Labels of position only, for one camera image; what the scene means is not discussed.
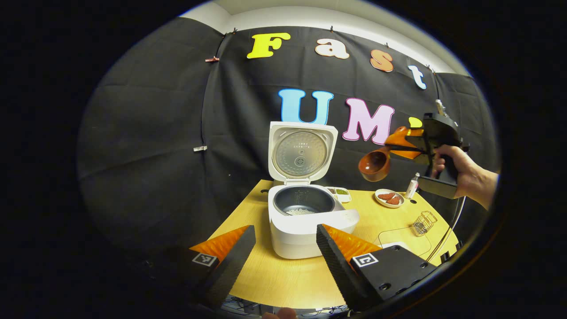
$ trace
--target hand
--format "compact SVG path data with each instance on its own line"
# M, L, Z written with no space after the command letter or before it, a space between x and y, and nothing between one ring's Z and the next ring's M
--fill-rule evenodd
M277 315L273 313L264 313L262 319L297 319L297 314L295 310L291 308L281 308Z
M453 159L455 168L459 172L457 177L457 191L455 198L468 196L488 209L492 197L496 192L498 174L487 171L477 165L463 150L456 146L442 145L435 150L433 170L431 177L445 169L445 160L441 155L448 155Z

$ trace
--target black cloth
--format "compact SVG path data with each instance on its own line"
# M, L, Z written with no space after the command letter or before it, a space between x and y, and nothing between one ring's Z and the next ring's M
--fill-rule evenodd
M272 57L247 59L253 35L275 32L287 32L291 39L270 49ZM323 38L343 42L350 57L318 55L316 41ZM392 56L392 72L371 66L373 49ZM204 61L214 55L219 62ZM416 85L408 65L423 73L426 90ZM128 51L87 106L78 173L96 225L116 245L139 253L206 240L259 180L272 179L269 123L281 121L282 89L305 91L300 118L306 122L315 118L313 91L334 95L327 125L337 128L338 140L327 174L315 184L405 191L415 173L426 170L392 155L386 179L365 181L358 161L381 146L362 137L342 138L349 122L347 98L364 100L370 115L382 104L394 108L389 133L408 126L410 116L436 112L434 101L440 98L471 143L473 160L490 169L498 166L489 108L470 77L433 74L394 49L341 32L265 27L222 37L200 22L176 18ZM193 152L201 145L208 149ZM450 221L456 200L422 195ZM465 208L463 215L483 215L471 200ZM472 217L459 226L470 229L478 221ZM455 232L461 238L465 234Z

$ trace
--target wire basket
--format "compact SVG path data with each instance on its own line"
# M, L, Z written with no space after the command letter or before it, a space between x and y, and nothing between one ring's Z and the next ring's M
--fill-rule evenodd
M423 211L412 224L412 232L417 237L423 236L437 222L437 218L430 211Z

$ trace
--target white bottle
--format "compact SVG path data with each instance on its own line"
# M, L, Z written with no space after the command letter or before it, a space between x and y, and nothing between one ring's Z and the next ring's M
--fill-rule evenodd
M408 190L405 191L405 198L411 199L413 197L413 194L416 193L417 186L419 185L417 183L417 179L419 178L419 176L420 176L420 173L416 173L416 176L414 178L412 178L411 181L409 181Z

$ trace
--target wooden table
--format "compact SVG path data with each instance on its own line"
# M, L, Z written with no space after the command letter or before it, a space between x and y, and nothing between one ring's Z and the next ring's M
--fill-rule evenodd
M255 303L274 307L314 309L344 305L338 287L322 256L284 259L272 248L268 217L268 193L273 181L261 180L210 238L245 225L254 225L256 245L244 264L230 294ZM427 259L448 228L447 222L419 194L399 208L387 208L377 202L372 191L350 191L352 201L346 209L357 209L360 221L353 235L377 245L403 241L410 250ZM438 221L424 236L416 237L409 228L422 211L431 211ZM453 232L443 249L430 263L439 265L446 251L456 252Z

